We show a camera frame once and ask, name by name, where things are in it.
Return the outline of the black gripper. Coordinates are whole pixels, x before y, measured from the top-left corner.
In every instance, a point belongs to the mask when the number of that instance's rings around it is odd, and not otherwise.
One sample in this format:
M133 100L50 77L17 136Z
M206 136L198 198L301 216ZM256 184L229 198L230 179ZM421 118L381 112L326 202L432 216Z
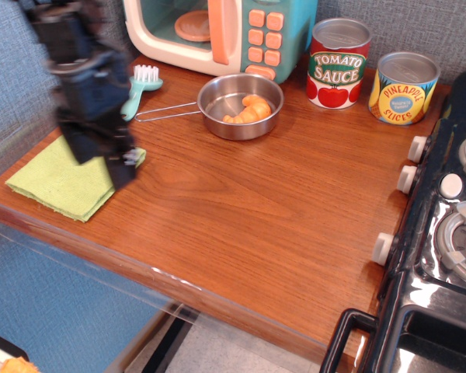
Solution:
M125 54L97 48L91 56L48 61L60 83L57 118L79 164L103 156L115 190L136 178L138 152L120 110L129 99Z

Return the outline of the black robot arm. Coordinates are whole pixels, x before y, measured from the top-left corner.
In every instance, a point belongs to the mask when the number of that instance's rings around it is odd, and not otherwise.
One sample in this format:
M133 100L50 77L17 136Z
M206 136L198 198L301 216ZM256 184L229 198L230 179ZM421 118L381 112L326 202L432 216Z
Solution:
M98 1L21 1L57 78L55 117L78 163L101 156L113 187L136 177L136 148L120 113L130 98L125 53L101 34Z

